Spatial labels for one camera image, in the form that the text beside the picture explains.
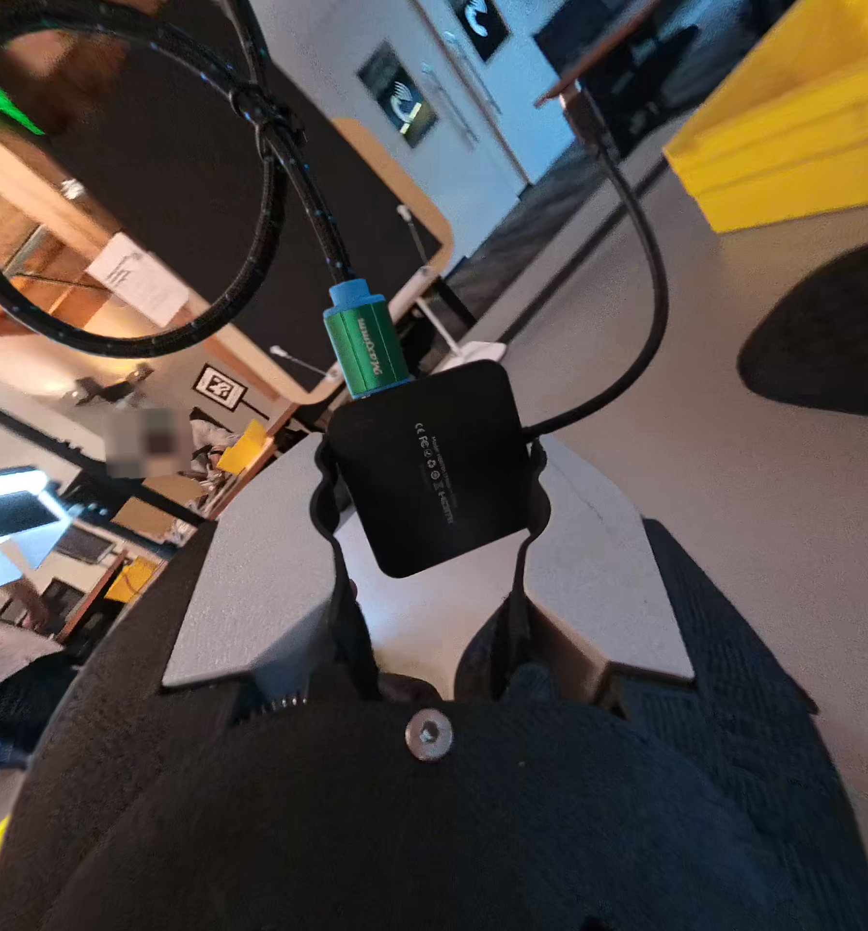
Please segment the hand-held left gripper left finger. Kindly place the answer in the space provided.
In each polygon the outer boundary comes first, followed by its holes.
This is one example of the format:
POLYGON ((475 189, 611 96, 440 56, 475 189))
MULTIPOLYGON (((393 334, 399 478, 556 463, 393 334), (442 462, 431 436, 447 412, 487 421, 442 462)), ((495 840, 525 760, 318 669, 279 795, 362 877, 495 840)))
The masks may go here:
POLYGON ((162 677, 167 689, 253 681, 264 699, 306 697, 313 676, 341 667, 376 700, 366 622, 334 533, 338 477, 323 434, 260 473, 219 518, 162 677))

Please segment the wooden support post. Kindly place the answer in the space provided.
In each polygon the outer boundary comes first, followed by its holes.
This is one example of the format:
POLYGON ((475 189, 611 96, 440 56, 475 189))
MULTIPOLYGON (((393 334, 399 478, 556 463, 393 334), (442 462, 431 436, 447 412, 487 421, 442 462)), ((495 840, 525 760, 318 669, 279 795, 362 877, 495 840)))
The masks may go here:
MULTIPOLYGON (((35 145, 0 129, 0 194, 76 253, 94 260, 123 225, 89 193, 71 200, 62 189, 71 178, 35 145)), ((307 391, 236 326, 226 326, 202 346, 266 399, 306 402, 307 391)))

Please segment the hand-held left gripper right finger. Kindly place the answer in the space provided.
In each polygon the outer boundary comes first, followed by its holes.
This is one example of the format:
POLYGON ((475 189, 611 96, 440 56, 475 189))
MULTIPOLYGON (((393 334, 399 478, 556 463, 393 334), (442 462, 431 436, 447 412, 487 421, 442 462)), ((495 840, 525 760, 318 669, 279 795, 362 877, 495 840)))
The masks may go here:
POLYGON ((689 687, 695 673, 637 508, 553 436, 531 449, 528 536, 512 588, 463 652, 460 701, 497 700, 526 665, 601 702, 614 676, 689 687))

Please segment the white paper notice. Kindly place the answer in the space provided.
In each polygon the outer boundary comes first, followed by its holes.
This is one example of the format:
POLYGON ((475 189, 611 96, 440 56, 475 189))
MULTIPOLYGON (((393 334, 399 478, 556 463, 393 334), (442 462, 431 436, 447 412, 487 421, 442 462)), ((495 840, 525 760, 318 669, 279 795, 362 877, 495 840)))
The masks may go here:
POLYGON ((184 281, 124 232, 107 242, 86 273, 160 328, 171 325, 190 299, 184 281))

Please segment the black board on white stand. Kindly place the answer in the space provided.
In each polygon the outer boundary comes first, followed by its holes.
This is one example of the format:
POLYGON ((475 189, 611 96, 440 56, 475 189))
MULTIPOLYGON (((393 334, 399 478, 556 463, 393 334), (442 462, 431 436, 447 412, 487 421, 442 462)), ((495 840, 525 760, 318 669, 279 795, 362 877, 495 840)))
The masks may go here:
MULTIPOLYGON (((357 277, 393 300, 420 254, 398 203, 450 270, 519 199, 511 168, 411 2, 255 2, 270 89, 300 118, 304 153, 357 277), (358 79, 387 41, 438 122, 412 149, 358 79)), ((262 164, 252 127, 212 87, 161 54, 133 48, 110 99, 52 143, 55 157, 203 301, 247 257, 262 164)))

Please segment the door window with phone icon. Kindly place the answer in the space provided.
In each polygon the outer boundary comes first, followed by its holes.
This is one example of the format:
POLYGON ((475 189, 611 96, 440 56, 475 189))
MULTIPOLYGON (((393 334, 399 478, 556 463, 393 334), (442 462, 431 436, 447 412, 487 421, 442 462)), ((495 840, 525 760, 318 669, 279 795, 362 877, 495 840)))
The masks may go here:
POLYGON ((450 6, 478 57, 488 63, 511 35, 496 2, 450 1, 450 6))
POLYGON ((357 75, 405 144, 417 148, 439 118, 391 44, 382 41, 358 68, 357 75))

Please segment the black and white tag sign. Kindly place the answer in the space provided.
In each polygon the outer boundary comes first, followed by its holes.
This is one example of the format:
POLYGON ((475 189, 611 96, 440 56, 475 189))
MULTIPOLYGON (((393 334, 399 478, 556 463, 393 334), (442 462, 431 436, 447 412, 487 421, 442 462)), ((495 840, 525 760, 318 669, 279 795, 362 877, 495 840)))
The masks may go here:
POLYGON ((192 390, 199 397, 233 413, 244 403, 248 387, 210 363, 205 363, 195 378, 192 390))

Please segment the braided hdmi cable green plug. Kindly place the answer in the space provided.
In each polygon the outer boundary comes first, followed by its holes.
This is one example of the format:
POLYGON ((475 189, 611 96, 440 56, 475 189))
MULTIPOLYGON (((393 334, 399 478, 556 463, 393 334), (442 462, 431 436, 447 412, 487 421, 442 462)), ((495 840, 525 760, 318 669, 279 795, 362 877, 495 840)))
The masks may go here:
POLYGON ((344 239, 301 150, 294 113, 267 86, 270 61, 251 2, 226 2, 249 73, 238 69, 188 33, 137 8, 112 2, 0 2, 0 48, 35 32, 84 32, 142 45, 182 64, 227 101, 254 131, 263 165, 259 221, 249 256, 227 290, 199 317, 144 337, 110 337, 57 320, 18 291, 0 268, 0 308, 15 322, 53 343, 111 358, 161 357, 202 343, 223 330, 251 302, 277 256, 285 224, 288 187, 297 194, 323 253, 332 287, 323 320, 354 399, 410 380, 387 302, 370 292, 350 262, 344 239))

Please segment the black office chair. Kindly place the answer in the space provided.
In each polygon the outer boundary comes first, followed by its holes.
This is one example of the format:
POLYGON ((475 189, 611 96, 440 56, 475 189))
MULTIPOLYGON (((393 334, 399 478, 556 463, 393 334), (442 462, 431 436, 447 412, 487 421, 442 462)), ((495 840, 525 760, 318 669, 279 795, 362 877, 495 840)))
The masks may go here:
POLYGON ((642 25, 584 75, 584 89, 606 124, 610 151, 626 157, 639 139, 635 118, 641 115, 648 125, 662 114, 663 84, 700 31, 691 24, 662 36, 653 26, 642 25))

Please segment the led light panel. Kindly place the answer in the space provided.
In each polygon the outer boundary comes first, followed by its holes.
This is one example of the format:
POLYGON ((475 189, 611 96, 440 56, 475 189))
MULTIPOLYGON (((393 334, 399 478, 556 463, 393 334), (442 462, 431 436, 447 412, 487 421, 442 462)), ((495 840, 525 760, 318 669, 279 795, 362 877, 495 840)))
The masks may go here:
POLYGON ((42 470, 0 470, 0 588, 39 569, 72 523, 42 470))

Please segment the black mesh cushion pad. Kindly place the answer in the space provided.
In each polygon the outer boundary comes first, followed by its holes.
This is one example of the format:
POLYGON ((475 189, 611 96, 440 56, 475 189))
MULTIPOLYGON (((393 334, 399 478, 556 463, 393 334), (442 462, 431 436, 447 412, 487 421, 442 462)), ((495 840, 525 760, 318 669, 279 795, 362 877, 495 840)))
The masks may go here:
POLYGON ((737 372, 768 401, 868 417, 868 244, 793 286, 745 341, 737 372))

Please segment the small yellow storage bin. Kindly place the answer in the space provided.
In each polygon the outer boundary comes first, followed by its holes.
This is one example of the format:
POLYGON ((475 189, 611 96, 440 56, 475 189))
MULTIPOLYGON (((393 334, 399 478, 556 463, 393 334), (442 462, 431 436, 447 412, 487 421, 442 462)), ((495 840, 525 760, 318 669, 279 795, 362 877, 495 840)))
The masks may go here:
POLYGON ((120 604, 136 599, 153 579, 159 564, 137 557, 120 568, 103 598, 120 604))
POLYGON ((217 467, 221 472, 238 476, 258 459, 270 443, 264 424, 253 419, 237 441, 221 453, 217 467))

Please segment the green exit sign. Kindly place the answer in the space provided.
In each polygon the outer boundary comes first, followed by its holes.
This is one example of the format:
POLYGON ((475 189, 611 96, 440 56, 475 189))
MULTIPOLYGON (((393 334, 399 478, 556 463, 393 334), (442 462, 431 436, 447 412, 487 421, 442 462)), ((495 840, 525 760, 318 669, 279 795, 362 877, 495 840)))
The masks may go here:
POLYGON ((6 117, 10 122, 22 127, 36 137, 44 138, 45 131, 40 128, 16 103, 10 99, 9 95, 0 87, 0 115, 6 117))

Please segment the person's left hand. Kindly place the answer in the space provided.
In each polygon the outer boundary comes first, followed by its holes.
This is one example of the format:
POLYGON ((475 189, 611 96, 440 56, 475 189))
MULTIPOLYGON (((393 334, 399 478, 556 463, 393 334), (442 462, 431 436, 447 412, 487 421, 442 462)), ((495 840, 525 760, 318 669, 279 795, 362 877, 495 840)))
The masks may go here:
POLYGON ((381 671, 377 686, 382 700, 393 704, 437 706, 443 699, 430 682, 398 673, 381 671))

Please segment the black hdmi switch box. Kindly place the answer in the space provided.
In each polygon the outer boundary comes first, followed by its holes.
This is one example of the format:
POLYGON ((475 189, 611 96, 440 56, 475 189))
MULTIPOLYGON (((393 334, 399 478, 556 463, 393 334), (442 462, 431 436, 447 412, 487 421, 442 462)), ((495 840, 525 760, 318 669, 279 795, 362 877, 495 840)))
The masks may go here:
POLYGON ((414 576, 526 528, 529 450, 498 362, 354 401, 333 414, 327 438, 389 577, 414 576))

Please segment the wooden office desk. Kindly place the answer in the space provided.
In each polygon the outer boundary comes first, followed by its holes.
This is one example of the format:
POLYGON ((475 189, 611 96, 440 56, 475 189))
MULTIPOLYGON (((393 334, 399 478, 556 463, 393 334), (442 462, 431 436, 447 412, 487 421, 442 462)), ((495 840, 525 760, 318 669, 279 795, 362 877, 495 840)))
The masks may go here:
POLYGON ((640 29, 662 3, 663 1, 629 2, 579 60, 570 64, 554 85, 534 99, 533 107, 539 109, 574 87, 586 72, 598 67, 616 47, 640 29))

